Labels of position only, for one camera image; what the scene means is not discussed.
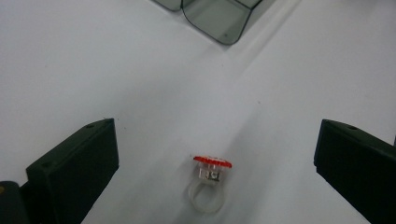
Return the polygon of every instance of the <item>white table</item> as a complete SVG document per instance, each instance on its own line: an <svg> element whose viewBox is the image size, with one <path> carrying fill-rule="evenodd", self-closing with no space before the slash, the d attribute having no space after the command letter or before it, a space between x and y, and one ring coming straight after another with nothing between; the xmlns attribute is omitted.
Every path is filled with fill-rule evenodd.
<svg viewBox="0 0 396 224"><path fill-rule="evenodd" d="M84 223L368 223L318 174L322 119L396 134L396 2L278 0L227 48L149 0L0 1L0 179L114 118L120 169ZM233 163L215 215L193 155Z"/></svg>

